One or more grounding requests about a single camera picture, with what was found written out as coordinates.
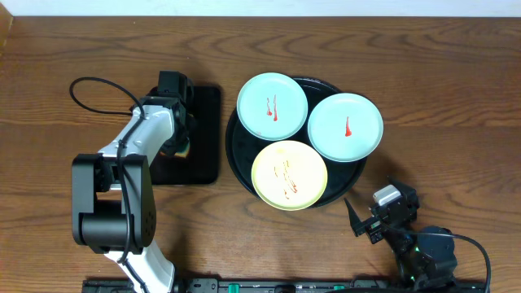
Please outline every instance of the white background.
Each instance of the white background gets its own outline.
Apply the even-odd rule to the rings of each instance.
[[[0,0],[22,15],[521,16],[521,0]]]

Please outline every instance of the round black tray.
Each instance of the round black tray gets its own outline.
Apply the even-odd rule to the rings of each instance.
[[[340,90],[333,85],[313,78],[293,77],[293,79],[306,93],[309,111],[304,126],[287,140],[303,142],[313,147],[308,137],[309,115],[320,101],[332,94],[340,93]],[[271,143],[273,142],[257,138],[250,134],[240,122],[237,109],[234,110],[228,122],[228,127],[226,128],[226,156],[228,157],[228,162],[235,176],[241,184],[256,197],[259,197],[259,195],[255,192],[252,184],[253,161],[259,152]],[[327,167],[327,186],[322,197],[310,208],[317,208],[331,203],[351,189],[360,177],[367,159],[364,158],[350,163],[339,163],[324,157],[322,158]]]

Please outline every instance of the table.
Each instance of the table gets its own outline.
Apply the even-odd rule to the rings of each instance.
[[[385,242],[355,238],[342,200],[282,212],[248,194],[227,163],[237,94],[262,72],[309,76],[364,94],[383,140],[346,194],[361,217],[394,175],[420,195],[421,228],[481,242],[493,292],[521,290],[521,20],[447,18],[15,17],[0,67],[0,291],[80,291],[120,269],[71,230],[71,162],[107,145],[127,118],[79,108],[77,77],[136,95],[178,70],[223,96],[221,172],[210,186],[158,186],[155,238],[182,276],[340,280],[396,276]],[[126,110],[107,85],[82,84],[91,107]],[[118,195],[104,195],[108,198]],[[484,280],[483,257],[457,242],[459,278]]]

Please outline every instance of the white plate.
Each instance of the white plate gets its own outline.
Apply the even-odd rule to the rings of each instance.
[[[296,211],[311,206],[324,193],[326,164],[312,147],[302,142],[275,142],[255,158],[252,182],[267,204]]]
[[[353,162],[368,156],[380,143],[383,119],[378,108],[358,94],[334,94],[311,112],[309,140],[329,160]]]
[[[304,125],[308,99],[299,84],[280,73],[263,73],[239,92],[237,113],[244,128],[258,138],[283,140]]]

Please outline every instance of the yellow plate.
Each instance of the yellow plate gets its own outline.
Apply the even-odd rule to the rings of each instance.
[[[326,164],[312,147],[302,142],[275,142],[255,158],[252,182],[267,204],[296,211],[311,206],[324,193]]]

